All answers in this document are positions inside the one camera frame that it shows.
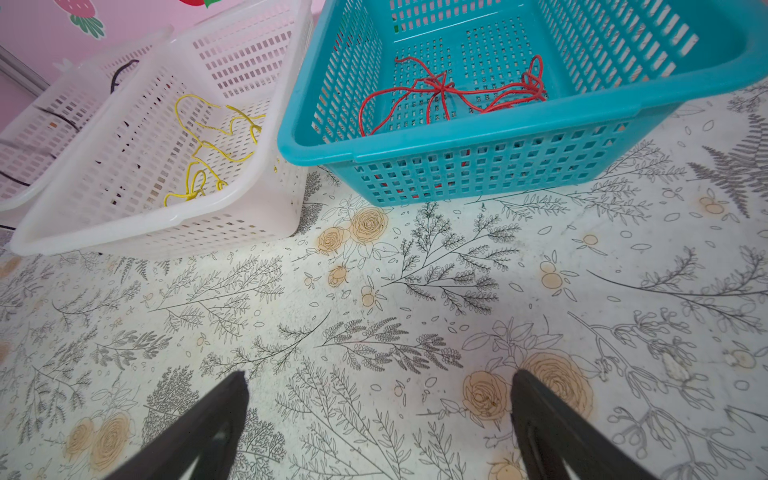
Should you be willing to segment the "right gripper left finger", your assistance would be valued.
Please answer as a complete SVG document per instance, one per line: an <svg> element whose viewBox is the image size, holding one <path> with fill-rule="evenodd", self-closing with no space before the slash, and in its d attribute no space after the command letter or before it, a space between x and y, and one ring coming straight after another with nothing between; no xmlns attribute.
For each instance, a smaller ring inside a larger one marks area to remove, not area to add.
<svg viewBox="0 0 768 480"><path fill-rule="evenodd" d="M245 429L248 404L245 373L236 371L108 477L227 479Z"/></svg>

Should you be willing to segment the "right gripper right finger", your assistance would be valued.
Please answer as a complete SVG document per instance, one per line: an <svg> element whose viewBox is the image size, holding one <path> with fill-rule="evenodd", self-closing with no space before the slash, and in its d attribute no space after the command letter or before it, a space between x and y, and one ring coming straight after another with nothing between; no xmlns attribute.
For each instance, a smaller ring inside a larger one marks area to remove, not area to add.
<svg viewBox="0 0 768 480"><path fill-rule="evenodd" d="M651 477L531 372L515 373L510 399L511 420L530 479Z"/></svg>

